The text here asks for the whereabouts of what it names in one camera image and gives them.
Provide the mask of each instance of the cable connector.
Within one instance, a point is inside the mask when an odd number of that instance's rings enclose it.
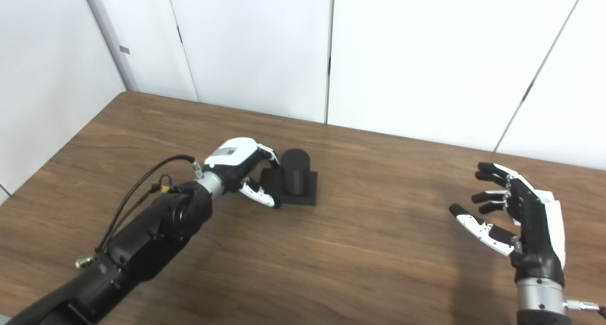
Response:
[[[94,255],[87,256],[85,258],[80,258],[80,259],[76,260],[76,268],[83,269],[83,268],[89,267],[89,265],[91,265],[94,260],[95,260]]]
[[[202,167],[200,166],[200,163],[198,163],[197,161],[193,161],[193,163],[191,163],[191,166],[193,166],[193,172],[196,175],[196,179],[201,180],[201,178],[204,177],[204,174],[202,173]]]
[[[599,312],[600,307],[596,303],[590,303],[588,301],[574,300],[574,299],[566,299],[564,300],[564,307],[569,310],[577,310],[577,311],[595,311]]]

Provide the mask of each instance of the robotic arm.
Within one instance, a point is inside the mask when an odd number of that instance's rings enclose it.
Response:
[[[206,158],[203,167],[193,157],[172,157],[156,165],[139,183],[173,159],[190,161],[196,179],[175,186],[152,185],[144,197],[158,191],[160,197],[113,235],[121,223],[115,226],[116,215],[108,230],[110,236],[95,254],[76,261],[76,267],[84,268],[80,275],[17,314],[8,325],[97,324],[140,282],[156,277],[175,258],[210,219],[212,201],[219,196],[242,191],[266,206],[280,206],[279,200],[247,177],[263,160],[279,168],[275,152],[254,139],[230,139]]]
[[[479,207],[483,215],[506,211],[521,226],[520,236],[471,215],[459,204],[453,204],[449,210],[482,243],[509,256],[516,269],[517,323],[569,325],[567,308],[597,311],[606,318],[604,307],[563,298],[566,252],[560,202],[550,191],[534,189],[524,177],[509,168],[479,163],[478,170],[478,180],[497,183],[504,190],[478,193],[472,196],[472,202],[486,202]]]

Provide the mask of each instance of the robot finger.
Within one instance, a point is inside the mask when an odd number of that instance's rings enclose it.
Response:
[[[263,144],[257,144],[257,147],[263,152],[263,158],[269,161],[271,168],[280,168],[280,161],[277,160],[277,155],[273,148]]]
[[[476,172],[476,179],[479,181],[494,182],[501,187],[507,186],[507,178],[503,178],[498,174],[491,172],[478,171]]]
[[[502,202],[506,199],[508,190],[483,191],[472,196],[472,202],[483,203],[489,201]]]
[[[497,176],[507,179],[508,176],[517,176],[517,172],[494,163],[478,163],[478,170],[486,173],[493,173]]]
[[[251,180],[251,178],[245,178],[242,181],[242,187],[240,188],[240,192],[243,193],[251,200],[255,200],[264,206],[268,206],[271,208],[278,209],[281,205],[279,199],[268,195],[263,190],[263,187],[259,185],[259,183]]]
[[[493,211],[505,210],[506,203],[504,201],[491,201],[478,207],[478,211],[482,215],[489,214]]]
[[[459,204],[453,204],[448,210],[465,229],[485,245],[505,256],[509,256],[513,252],[513,244],[517,239],[517,235],[500,226],[486,223],[480,217],[471,215]]]

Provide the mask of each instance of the black cylinder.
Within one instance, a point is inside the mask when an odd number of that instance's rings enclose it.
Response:
[[[293,148],[282,155],[282,186],[286,193],[300,196],[307,190],[310,158],[307,152]]]

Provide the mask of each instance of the white wall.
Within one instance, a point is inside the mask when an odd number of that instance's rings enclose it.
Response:
[[[170,0],[89,3],[128,89],[197,101]]]
[[[85,0],[0,0],[0,177],[13,193],[124,90]]]
[[[579,1],[498,152],[606,170],[605,1]]]
[[[201,102],[324,122],[330,0],[171,0]]]
[[[329,124],[493,150],[575,0],[335,0]]]

